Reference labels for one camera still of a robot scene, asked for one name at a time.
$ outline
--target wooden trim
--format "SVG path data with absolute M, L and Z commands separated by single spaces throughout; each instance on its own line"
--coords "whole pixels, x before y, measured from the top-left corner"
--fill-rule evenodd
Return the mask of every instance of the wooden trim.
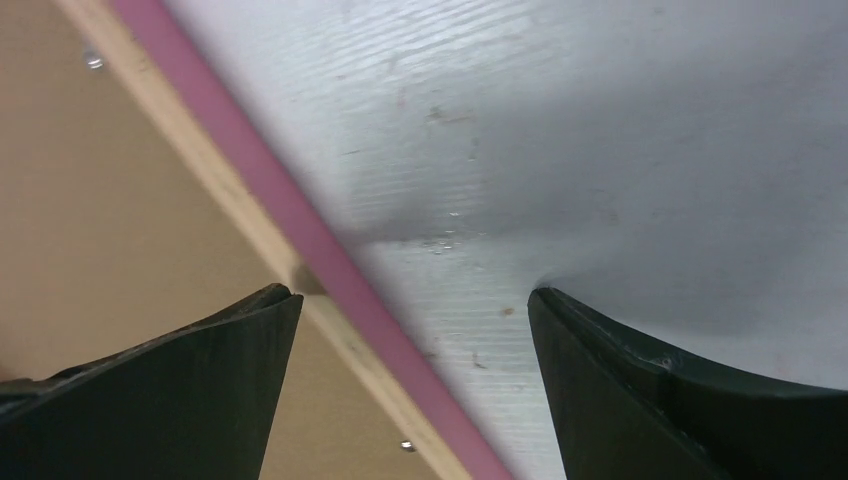
M 250 193 L 180 96 L 106 0 L 55 0 L 100 51 L 106 66 L 162 132 L 280 282 L 293 285 L 301 257 Z M 468 471 L 374 351 L 325 295 L 307 295 L 303 317 L 318 326 L 343 361 L 443 479 Z

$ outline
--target wooden edge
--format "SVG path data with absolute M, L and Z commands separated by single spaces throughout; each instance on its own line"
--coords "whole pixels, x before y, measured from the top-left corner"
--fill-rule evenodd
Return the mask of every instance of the wooden edge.
M 139 103 L 281 283 L 303 268 L 300 256 L 276 228 L 239 175 L 179 95 L 134 41 L 107 0 L 55 0 L 98 49 L 107 67 Z M 325 295 L 307 295 L 303 316 L 318 326 L 400 430 L 443 479 L 470 479 L 468 471 L 383 362 Z

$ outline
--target pink strip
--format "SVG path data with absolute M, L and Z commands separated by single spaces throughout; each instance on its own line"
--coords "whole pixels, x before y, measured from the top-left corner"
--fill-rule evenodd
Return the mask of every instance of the pink strip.
M 472 477 L 512 479 L 162 1 L 113 0 L 113 5 L 329 295 Z

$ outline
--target cardboard surface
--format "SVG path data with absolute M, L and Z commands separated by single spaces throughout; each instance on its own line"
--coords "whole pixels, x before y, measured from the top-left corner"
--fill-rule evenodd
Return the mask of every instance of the cardboard surface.
M 49 2 L 3 2 L 0 22 L 0 377 L 114 353 L 272 281 Z M 308 322 L 278 412 L 263 479 L 435 478 Z

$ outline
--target maroon border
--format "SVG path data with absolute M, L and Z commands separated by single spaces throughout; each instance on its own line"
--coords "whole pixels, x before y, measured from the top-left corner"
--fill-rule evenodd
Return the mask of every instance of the maroon border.
M 162 1 L 112 0 L 112 4 L 328 294 L 471 476 L 512 479 Z

